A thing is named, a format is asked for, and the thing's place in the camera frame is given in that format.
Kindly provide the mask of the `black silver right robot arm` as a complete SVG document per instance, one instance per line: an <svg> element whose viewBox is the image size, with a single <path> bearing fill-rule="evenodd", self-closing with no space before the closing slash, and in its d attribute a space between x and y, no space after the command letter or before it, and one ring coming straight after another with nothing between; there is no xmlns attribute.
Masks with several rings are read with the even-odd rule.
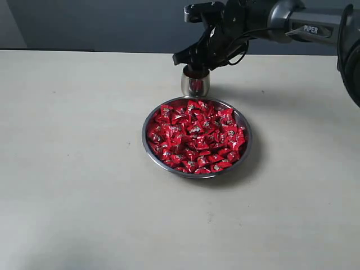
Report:
<svg viewBox="0 0 360 270"><path fill-rule="evenodd" d="M192 70L233 66L244 58L249 43L264 39L334 46L337 69L345 89L359 104L359 10L306 8L302 1L227 1L191 4L184 8L187 23L203 23L200 39L173 55L175 65Z"/></svg>

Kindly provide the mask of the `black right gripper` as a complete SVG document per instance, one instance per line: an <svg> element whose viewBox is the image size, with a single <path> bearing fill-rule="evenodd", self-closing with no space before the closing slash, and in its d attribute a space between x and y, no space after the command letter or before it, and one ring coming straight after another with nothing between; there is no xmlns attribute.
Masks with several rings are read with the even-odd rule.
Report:
<svg viewBox="0 0 360 270"><path fill-rule="evenodd" d="M195 46L174 53L173 64L191 65L191 69L214 70L221 66L236 65L248 52L249 42L243 37L244 22L231 16L222 18L216 23L203 23L205 32ZM240 60L231 59L240 55Z"/></svg>

